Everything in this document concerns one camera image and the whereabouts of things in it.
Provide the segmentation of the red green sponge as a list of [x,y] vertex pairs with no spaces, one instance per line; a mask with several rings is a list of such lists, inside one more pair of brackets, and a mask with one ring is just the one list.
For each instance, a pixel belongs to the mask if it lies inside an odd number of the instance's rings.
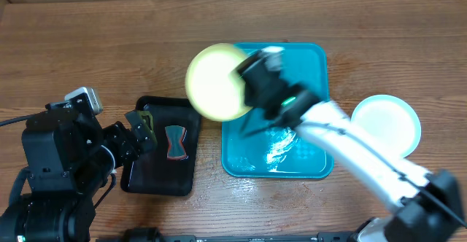
[[165,127],[168,141],[167,159],[184,160],[188,157],[183,141],[185,140],[186,129],[179,125]]

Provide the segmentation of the yellow-rim plate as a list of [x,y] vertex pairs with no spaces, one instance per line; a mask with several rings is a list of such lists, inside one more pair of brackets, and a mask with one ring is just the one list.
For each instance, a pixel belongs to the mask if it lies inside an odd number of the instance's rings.
[[185,91],[199,114],[225,122],[248,113],[245,83],[236,73],[236,67],[247,58],[245,51],[227,43],[211,45],[195,56],[185,75]]

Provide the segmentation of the blue-rim white plate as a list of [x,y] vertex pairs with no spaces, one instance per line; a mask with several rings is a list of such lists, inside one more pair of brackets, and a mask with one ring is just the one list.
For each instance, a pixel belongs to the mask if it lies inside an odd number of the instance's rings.
[[393,95],[365,98],[355,107],[351,120],[399,158],[413,153],[421,140],[422,127],[417,113]]

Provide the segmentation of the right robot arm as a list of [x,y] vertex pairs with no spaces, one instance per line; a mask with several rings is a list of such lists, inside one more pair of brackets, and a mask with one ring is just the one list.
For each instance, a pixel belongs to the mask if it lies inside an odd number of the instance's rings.
[[245,83],[247,106],[264,110],[272,127],[290,128],[325,150],[384,203],[390,215],[367,220],[348,241],[448,241],[466,226],[458,182],[449,171],[431,173],[391,157],[335,101],[281,78],[282,48],[258,50],[234,70]]

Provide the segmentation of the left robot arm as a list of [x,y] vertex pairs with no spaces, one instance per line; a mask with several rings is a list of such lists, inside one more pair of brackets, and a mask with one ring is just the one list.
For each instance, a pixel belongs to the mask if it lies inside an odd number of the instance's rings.
[[50,108],[33,115],[22,134],[27,167],[1,215],[2,241],[89,241],[97,191],[114,170],[155,150],[148,121],[127,113],[106,128],[84,108]]

